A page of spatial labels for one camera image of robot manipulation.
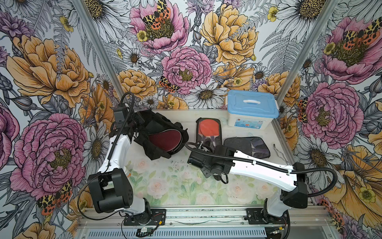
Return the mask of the black canvas bag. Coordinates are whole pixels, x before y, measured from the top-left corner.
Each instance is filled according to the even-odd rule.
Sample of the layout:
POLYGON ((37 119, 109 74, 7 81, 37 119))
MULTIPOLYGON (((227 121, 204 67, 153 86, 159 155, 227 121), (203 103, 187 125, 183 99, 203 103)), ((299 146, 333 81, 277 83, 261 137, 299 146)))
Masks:
POLYGON ((152 110, 136 112, 133 122, 138 133, 134 141, 143 147, 145 155, 151 160, 171 158, 189 140, 188 131, 181 123, 172 123, 152 110))

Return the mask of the red ping pong paddle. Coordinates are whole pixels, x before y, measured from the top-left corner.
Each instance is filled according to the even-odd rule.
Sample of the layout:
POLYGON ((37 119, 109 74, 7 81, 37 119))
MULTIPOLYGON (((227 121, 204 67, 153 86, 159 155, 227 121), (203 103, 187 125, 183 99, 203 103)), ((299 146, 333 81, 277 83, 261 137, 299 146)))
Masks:
POLYGON ((197 143, 202 147, 209 147, 214 151, 222 144, 220 120, 212 118, 199 118, 197 120, 197 143))

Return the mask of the black paddle case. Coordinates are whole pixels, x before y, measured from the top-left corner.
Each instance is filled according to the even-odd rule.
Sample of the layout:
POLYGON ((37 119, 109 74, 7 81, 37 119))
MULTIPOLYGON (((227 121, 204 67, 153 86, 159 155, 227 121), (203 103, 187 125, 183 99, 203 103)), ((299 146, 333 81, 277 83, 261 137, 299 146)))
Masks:
POLYGON ((227 138, 224 140, 223 145, 258 159, 269 158, 271 156, 270 150, 263 139, 257 136, 227 138))

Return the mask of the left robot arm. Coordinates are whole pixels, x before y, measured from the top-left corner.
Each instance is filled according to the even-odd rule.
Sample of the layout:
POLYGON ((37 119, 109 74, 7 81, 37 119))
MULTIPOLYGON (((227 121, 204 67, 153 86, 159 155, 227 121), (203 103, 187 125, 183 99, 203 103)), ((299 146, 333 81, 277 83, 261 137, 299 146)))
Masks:
POLYGON ((145 225, 152 218, 150 205, 145 198, 134 196, 124 171, 133 135, 131 125, 135 126, 134 112, 128 113, 123 121, 116 122, 106 159, 98 172, 88 177, 88 188, 97 213, 124 212, 132 222, 145 225))

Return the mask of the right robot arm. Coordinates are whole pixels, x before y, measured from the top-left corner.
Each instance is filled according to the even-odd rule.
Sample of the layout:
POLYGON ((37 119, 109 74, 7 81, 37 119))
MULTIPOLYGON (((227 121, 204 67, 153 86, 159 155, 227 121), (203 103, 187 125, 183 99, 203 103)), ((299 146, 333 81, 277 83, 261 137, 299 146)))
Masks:
POLYGON ((239 175, 260 180, 278 187, 278 191, 268 199, 264 206, 247 219, 259 224, 270 224, 286 218, 289 209, 305 209, 308 206, 308 192, 305 173, 295 165, 280 165, 249 156, 239 150, 218 145, 214 152, 202 149, 197 143, 188 142, 191 151, 188 164, 199 168, 206 178, 228 184, 228 176, 239 175))

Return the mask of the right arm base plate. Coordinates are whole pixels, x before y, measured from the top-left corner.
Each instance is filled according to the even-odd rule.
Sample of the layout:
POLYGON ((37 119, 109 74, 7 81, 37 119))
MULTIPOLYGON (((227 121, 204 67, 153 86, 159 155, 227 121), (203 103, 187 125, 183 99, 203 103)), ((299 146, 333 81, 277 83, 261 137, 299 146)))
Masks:
POLYGON ((284 212, 281 217, 275 217, 267 214, 265 209, 247 208, 244 220, 247 220, 250 225, 286 225, 288 216, 287 212, 284 212))

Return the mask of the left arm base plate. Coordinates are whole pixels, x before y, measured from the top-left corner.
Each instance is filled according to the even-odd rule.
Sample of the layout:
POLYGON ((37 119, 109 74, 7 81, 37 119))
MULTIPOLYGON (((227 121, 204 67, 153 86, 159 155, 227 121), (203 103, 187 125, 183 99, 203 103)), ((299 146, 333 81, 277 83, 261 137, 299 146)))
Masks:
POLYGON ((138 215, 128 216, 124 226, 164 226, 166 222, 166 209, 151 209, 151 212, 143 212, 138 215))

